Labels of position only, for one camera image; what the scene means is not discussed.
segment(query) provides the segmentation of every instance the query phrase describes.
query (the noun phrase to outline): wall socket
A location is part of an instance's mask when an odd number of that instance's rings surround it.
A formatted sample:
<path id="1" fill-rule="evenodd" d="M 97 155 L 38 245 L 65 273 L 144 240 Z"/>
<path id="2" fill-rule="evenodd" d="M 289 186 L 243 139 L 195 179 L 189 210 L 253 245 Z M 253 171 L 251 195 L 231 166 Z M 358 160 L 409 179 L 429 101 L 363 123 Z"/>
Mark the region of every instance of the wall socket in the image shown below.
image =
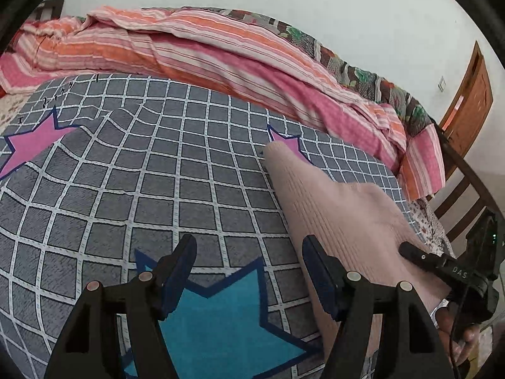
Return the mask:
<path id="1" fill-rule="evenodd" d="M 445 90 L 445 79 L 443 75 L 440 78 L 440 82 L 438 83 L 438 89 L 440 90 L 440 92 L 443 92 Z"/>

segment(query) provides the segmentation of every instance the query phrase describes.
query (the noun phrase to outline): hand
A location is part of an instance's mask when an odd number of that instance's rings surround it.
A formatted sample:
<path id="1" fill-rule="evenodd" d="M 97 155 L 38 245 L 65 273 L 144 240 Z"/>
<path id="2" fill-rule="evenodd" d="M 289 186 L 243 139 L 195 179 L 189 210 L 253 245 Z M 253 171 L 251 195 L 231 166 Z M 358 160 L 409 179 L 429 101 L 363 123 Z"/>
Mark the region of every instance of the hand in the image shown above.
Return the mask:
<path id="1" fill-rule="evenodd" d="M 456 314 L 457 308 L 458 305 L 456 305 L 454 302 L 451 302 L 447 307 L 437 309 L 435 312 L 435 319 L 438 323 L 438 335 L 440 336 L 440 340 L 442 341 L 445 353 L 447 354 L 449 360 L 449 336 L 450 330 L 453 328 L 454 316 Z M 468 358 L 470 352 L 479 342 L 479 326 L 472 325 L 466 328 L 466 330 L 463 332 L 463 340 L 464 343 L 460 343 L 462 346 L 458 345 L 456 342 L 453 342 L 454 360 L 458 366 Z"/>

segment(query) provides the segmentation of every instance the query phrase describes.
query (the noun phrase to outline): gray checkered bed sheet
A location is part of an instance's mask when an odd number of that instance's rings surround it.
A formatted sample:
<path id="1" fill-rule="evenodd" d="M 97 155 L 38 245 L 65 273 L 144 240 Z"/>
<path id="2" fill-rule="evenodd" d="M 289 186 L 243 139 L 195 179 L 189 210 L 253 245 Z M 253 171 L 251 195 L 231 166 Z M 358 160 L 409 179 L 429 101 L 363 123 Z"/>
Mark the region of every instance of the gray checkered bed sheet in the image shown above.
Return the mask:
<path id="1" fill-rule="evenodd" d="M 269 320 L 320 343 L 264 167 L 267 124 L 301 135 L 301 150 L 333 180 L 376 183 L 422 239 L 381 162 L 254 104 L 148 76 L 81 75 L 41 85 L 3 135 L 33 129 L 53 106 L 60 126 L 82 127 L 0 182 L 0 334 L 29 378 L 43 377 L 87 282 L 127 282 L 135 249 L 158 260 L 186 232 L 198 242 L 193 281 L 211 285 L 263 256 Z M 10 153 L 0 138 L 0 166 Z M 318 355 L 274 377 L 319 377 L 321 364 Z"/>

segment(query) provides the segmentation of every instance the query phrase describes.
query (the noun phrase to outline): blue star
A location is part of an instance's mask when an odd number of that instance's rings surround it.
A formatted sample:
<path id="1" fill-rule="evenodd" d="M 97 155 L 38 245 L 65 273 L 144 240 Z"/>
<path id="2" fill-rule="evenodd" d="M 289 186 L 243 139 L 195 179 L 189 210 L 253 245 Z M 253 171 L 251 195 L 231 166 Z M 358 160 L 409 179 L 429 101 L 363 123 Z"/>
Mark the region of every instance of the blue star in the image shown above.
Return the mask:
<path id="1" fill-rule="evenodd" d="M 156 266 L 135 257 L 137 272 Z M 160 328 L 181 379 L 266 378 L 320 351 L 268 322 L 262 258 L 209 287 L 186 282 Z M 136 377 L 131 352 L 124 362 Z"/>

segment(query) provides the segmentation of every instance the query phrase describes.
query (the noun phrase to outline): star print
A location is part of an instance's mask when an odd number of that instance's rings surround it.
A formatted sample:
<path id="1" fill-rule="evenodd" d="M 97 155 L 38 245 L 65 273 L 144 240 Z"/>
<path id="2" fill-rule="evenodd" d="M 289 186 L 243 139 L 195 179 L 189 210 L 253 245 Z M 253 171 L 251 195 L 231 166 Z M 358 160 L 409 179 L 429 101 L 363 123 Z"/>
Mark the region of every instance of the star print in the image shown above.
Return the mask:
<path id="1" fill-rule="evenodd" d="M 135 258 L 139 273 L 156 266 L 137 250 Z M 160 322 L 181 379 L 267 378 L 320 351 L 268 322 L 263 265 L 258 258 L 209 287 L 186 282 L 177 308 Z M 131 352 L 123 362 L 136 378 Z"/>
<path id="2" fill-rule="evenodd" d="M 294 154 L 304 162 L 311 163 L 311 161 L 301 152 L 301 135 L 294 135 L 285 137 L 275 131 L 271 125 L 267 126 L 268 134 L 271 141 L 281 141 L 287 145 L 287 147 L 294 152 Z"/>
<path id="3" fill-rule="evenodd" d="M 12 153 L 0 169 L 0 180 L 30 161 L 77 126 L 60 127 L 56 107 L 33 130 L 7 135 L 5 140 Z"/>

